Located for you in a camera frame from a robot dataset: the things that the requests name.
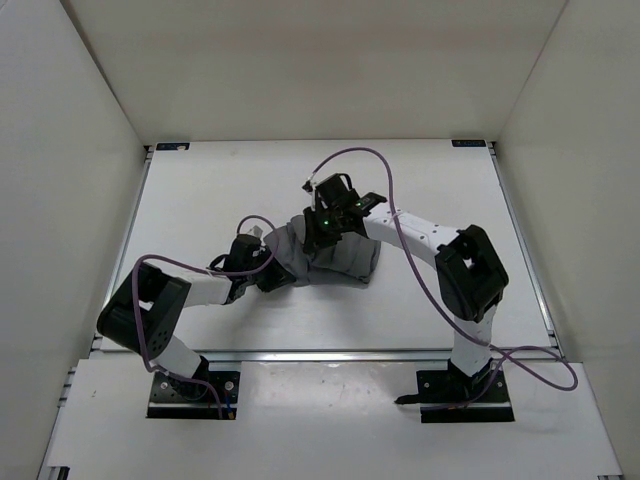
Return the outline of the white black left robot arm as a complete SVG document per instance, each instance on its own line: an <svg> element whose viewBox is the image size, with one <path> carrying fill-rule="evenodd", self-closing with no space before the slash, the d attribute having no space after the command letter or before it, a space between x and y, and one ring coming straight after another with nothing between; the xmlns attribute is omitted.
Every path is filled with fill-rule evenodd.
<svg viewBox="0 0 640 480"><path fill-rule="evenodd" d="M145 255L101 311L97 330L137 353L151 372L162 373L188 398L208 389L209 366L175 329L184 309L229 305L255 286L271 292L295 282L259 237L239 234L230 251L205 269L192 269L158 255Z"/></svg>

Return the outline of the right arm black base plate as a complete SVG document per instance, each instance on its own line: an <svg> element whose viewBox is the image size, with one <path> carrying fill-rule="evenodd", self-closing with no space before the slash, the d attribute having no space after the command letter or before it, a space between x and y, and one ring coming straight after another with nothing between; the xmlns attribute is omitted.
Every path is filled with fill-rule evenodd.
<svg viewBox="0 0 640 480"><path fill-rule="evenodd" d="M489 373L469 393L447 370L419 370L417 395L423 424L515 421L504 372Z"/></svg>

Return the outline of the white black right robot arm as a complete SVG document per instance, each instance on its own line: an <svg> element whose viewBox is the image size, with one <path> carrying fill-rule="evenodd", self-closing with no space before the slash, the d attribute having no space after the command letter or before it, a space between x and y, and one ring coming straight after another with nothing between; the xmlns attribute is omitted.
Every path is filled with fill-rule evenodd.
<svg viewBox="0 0 640 480"><path fill-rule="evenodd" d="M471 225L455 229L437 225L392 206L374 192L363 196L347 174L333 174L303 190L312 196L304 209L303 251L334 246L348 233L397 247L437 274L442 303L455 329L449 360L449 391L471 400L489 374L492 323L509 283L508 274L485 230Z"/></svg>

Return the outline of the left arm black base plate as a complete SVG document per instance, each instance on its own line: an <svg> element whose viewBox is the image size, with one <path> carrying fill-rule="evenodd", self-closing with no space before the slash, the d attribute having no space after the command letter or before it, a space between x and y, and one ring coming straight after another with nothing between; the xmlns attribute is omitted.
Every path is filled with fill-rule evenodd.
<svg viewBox="0 0 640 480"><path fill-rule="evenodd" d="M209 371L208 383L219 402L203 385L181 382L155 373L150 388L146 417L149 419L235 420L241 372Z"/></svg>

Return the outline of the grey pleated skirt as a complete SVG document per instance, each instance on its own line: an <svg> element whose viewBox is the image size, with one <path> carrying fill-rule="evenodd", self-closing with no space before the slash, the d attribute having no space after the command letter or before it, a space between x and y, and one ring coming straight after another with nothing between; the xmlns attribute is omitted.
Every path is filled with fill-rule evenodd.
<svg viewBox="0 0 640 480"><path fill-rule="evenodd" d="M304 217L296 215L264 237L269 248L276 248L274 261L284 269L287 280L295 287L346 285L365 288L369 285L378 266L380 241L348 232L334 246L304 253L305 235Z"/></svg>

